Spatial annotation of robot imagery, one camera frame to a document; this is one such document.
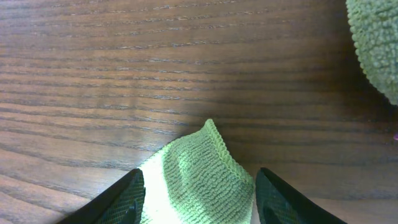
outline wood grain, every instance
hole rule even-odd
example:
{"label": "wood grain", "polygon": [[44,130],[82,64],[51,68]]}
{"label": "wood grain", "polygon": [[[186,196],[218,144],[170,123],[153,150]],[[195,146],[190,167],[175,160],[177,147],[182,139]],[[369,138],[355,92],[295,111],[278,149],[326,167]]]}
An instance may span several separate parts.
{"label": "wood grain", "polygon": [[0,0],[0,223],[71,214],[208,118],[252,175],[398,219],[396,108],[343,0]]}

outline cleaning cloth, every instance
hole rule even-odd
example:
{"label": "cleaning cloth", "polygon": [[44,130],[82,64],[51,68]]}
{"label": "cleaning cloth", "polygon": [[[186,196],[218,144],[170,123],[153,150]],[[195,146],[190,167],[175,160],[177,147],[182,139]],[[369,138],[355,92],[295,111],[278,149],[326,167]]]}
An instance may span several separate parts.
{"label": "cleaning cloth", "polygon": [[398,105],[398,0],[347,0],[346,4],[363,72]]}
{"label": "cleaning cloth", "polygon": [[211,119],[139,168],[146,188],[141,223],[250,223],[254,181]]}

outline green microfiber cloth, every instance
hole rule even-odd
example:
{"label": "green microfiber cloth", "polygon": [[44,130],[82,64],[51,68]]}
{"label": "green microfiber cloth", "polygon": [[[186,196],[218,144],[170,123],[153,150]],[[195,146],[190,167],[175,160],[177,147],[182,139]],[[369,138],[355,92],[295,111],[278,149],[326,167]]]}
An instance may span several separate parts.
{"label": "green microfiber cloth", "polygon": [[346,4],[363,72],[398,105],[398,0],[347,0]]}
{"label": "green microfiber cloth", "polygon": [[146,187],[141,223],[250,223],[254,181],[210,119],[139,168]]}

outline wooden table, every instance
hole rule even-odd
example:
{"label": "wooden table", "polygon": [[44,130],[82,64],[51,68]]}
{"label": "wooden table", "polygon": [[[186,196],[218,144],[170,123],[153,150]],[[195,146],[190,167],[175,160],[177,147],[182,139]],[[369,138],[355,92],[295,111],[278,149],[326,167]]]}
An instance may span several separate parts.
{"label": "wooden table", "polygon": [[59,220],[208,118],[252,175],[398,220],[397,113],[344,1],[0,0],[0,223]]}

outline light green cloth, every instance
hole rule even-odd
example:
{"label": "light green cloth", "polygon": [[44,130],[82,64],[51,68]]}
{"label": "light green cloth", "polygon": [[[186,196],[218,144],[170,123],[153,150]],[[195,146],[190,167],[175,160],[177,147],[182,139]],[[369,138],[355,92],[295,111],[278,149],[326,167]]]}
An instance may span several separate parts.
{"label": "light green cloth", "polygon": [[398,0],[346,3],[363,72],[393,105],[398,105]]}
{"label": "light green cloth", "polygon": [[146,187],[141,223],[250,223],[254,181],[210,119],[139,168]]}

